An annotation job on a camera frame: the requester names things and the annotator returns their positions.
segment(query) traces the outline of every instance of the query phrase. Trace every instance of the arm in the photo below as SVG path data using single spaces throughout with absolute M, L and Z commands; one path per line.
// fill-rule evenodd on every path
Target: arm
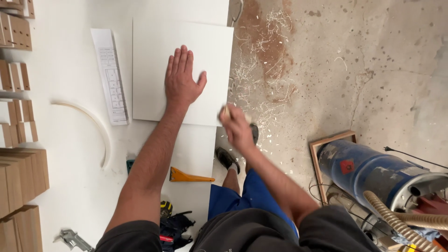
M 207 83 L 203 72 L 192 77 L 193 53 L 183 45 L 170 56 L 165 76 L 165 114 L 142 147 L 123 186 L 106 232 L 130 221 L 160 222 L 160 193 L 171 161 L 177 133 L 188 107 Z
M 241 109 L 228 104 L 230 117 L 220 114 L 228 141 L 258 173 L 280 208 L 299 227 L 300 222 L 319 206 L 290 177 L 273 165 L 255 146 L 252 131 Z

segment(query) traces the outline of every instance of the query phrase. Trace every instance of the hazard label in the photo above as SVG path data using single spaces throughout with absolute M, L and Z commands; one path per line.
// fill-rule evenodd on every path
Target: hazard label
M 347 173 L 351 173 L 355 170 L 355 164 L 353 163 L 353 158 L 342 160 L 340 163 L 340 170 L 342 174 L 346 175 Z

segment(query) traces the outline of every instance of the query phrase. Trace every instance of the hand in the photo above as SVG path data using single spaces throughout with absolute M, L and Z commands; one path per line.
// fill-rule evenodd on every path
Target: hand
M 241 108 L 237 108 L 232 104 L 227 104 L 230 117 L 224 114 L 224 110 L 220 113 L 220 121 L 227 133 L 229 143 L 234 146 L 241 154 L 255 149 L 254 138 L 249 123 Z
M 193 52 L 185 45 L 176 48 L 174 56 L 170 56 L 165 76 L 165 94 L 167 108 L 188 109 L 204 90 L 207 83 L 207 73 L 204 71 L 198 83 L 193 80 Z

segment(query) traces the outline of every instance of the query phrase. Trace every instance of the white sock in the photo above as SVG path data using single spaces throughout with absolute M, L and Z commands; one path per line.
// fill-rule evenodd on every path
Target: white sock
M 238 167 L 235 163 L 232 163 L 232 165 L 227 169 L 227 171 L 229 171 L 230 169 L 234 169 L 237 172 L 238 175 Z

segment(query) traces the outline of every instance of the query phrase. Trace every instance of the wooden frame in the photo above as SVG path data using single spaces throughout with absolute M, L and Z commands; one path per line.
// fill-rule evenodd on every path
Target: wooden frame
M 322 199 L 322 206 L 324 206 L 325 204 L 328 204 L 327 201 L 327 195 L 325 194 L 325 191 L 323 189 L 323 181 L 322 181 L 322 172 L 320 171 L 319 168 L 319 163 L 317 160 L 317 149 L 319 146 L 332 142 L 334 140 L 339 140 L 339 139 L 343 139 L 343 138 L 347 138 L 347 137 L 351 137 L 352 142 L 356 143 L 356 135 L 355 135 L 355 131 L 349 130 L 347 132 L 344 132 L 342 134 L 338 134 L 335 135 L 333 137 L 330 138 L 325 138 L 316 142 L 312 142 L 310 143 L 310 150 L 311 150 L 311 157 L 313 158 L 313 164 L 314 164 L 314 170 L 316 172 L 316 178 L 317 178 L 317 183 L 318 183 L 318 188 L 319 188 L 319 193 L 320 193 L 320 198 Z

